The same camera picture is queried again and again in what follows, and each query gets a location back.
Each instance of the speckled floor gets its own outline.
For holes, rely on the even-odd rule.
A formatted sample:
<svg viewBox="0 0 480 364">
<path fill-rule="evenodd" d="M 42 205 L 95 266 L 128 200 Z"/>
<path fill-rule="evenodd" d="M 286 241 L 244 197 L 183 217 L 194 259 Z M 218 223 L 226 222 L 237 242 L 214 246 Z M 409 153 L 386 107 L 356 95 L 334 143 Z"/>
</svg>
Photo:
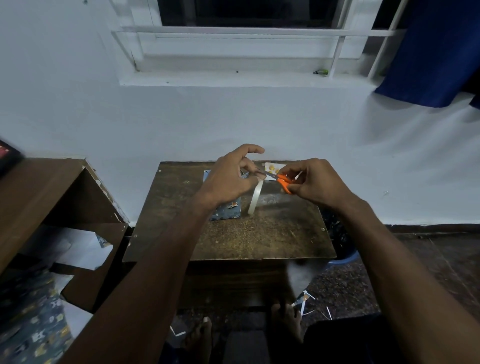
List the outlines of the speckled floor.
<svg viewBox="0 0 480 364">
<path fill-rule="evenodd" d="M 480 321 L 480 234 L 397 236 L 435 278 Z M 307 290 L 316 300 L 309 299 L 306 303 L 304 312 L 313 312 L 302 318 L 303 333 L 309 325 L 326 320 L 323 314 L 328 316 L 327 306 L 333 319 L 379 311 L 361 260 L 323 272 L 312 280 Z M 216 347 L 211 363 L 267 363 L 266 347 L 262 340 L 258 340 L 259 331 L 263 331 L 266 325 L 265 310 L 192 308 L 179 311 L 176 320 L 188 328 L 200 322 L 206 315 L 212 319 Z M 233 338 L 240 339 L 237 340 L 238 343 L 234 343 Z M 248 349 L 241 351 L 238 345 L 246 345 Z M 246 356 L 239 357 L 239 352 L 245 352 Z M 256 353 L 256 361 L 252 361 L 248 356 L 252 352 Z"/>
</svg>

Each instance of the white paper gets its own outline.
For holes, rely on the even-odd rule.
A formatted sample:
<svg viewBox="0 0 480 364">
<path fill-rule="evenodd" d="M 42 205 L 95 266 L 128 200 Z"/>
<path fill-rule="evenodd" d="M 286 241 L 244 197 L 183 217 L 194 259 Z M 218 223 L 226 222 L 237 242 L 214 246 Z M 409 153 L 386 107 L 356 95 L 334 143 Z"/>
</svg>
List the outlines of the white paper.
<svg viewBox="0 0 480 364">
<path fill-rule="evenodd" d="M 61 302 L 65 312 L 65 319 L 67 320 L 70 332 L 75 339 L 84 329 L 85 325 L 88 323 L 88 321 L 90 321 L 93 315 L 90 312 L 86 312 L 81 308 L 68 303 L 67 301 L 62 300 Z"/>
<path fill-rule="evenodd" d="M 281 170 L 284 166 L 286 166 L 286 164 L 265 162 L 265 171 L 277 174 L 278 171 Z M 265 181 L 275 181 L 275 178 L 267 176 L 267 178 L 265 178 Z"/>
<path fill-rule="evenodd" d="M 51 272 L 51 274 L 53 275 L 53 280 L 55 281 L 55 289 L 59 294 L 73 278 L 73 275 L 71 274 L 58 274 L 53 272 Z"/>
<path fill-rule="evenodd" d="M 41 226 L 20 252 L 42 259 L 47 266 L 56 262 L 95 270 L 112 250 L 113 245 L 102 248 L 93 231 Z"/>
</svg>

